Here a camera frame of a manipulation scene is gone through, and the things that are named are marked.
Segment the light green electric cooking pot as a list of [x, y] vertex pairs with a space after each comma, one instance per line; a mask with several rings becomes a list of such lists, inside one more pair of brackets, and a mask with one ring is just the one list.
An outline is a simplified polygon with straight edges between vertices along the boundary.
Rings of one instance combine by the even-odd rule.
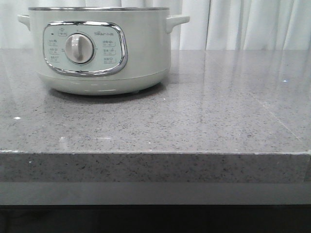
[[171, 67], [171, 32], [190, 20], [166, 7], [30, 7], [17, 18], [32, 34], [39, 78], [90, 96], [161, 82]]

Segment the white pleated curtain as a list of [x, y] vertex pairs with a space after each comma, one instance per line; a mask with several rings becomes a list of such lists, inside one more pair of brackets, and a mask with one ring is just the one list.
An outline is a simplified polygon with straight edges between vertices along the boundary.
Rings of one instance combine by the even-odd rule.
[[190, 22], [173, 29], [174, 50], [309, 50], [308, 0], [3, 0], [0, 46], [31, 48], [28, 29], [17, 16], [29, 7], [168, 7]]

